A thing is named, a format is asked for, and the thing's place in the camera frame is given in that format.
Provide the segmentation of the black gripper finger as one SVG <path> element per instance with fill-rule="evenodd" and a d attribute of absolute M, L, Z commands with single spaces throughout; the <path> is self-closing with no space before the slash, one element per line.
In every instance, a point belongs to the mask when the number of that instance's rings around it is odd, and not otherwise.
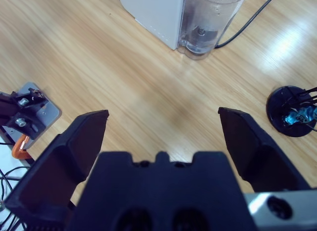
<path fill-rule="evenodd" d="M 309 190 L 311 187 L 272 137 L 243 111 L 220 107 L 227 150 L 239 176 L 254 192 Z"/>
<path fill-rule="evenodd" d="M 66 223 L 74 190 L 101 150 L 108 117 L 108 110 L 79 115 L 28 169 L 6 198 L 6 208 L 25 223 Z"/>

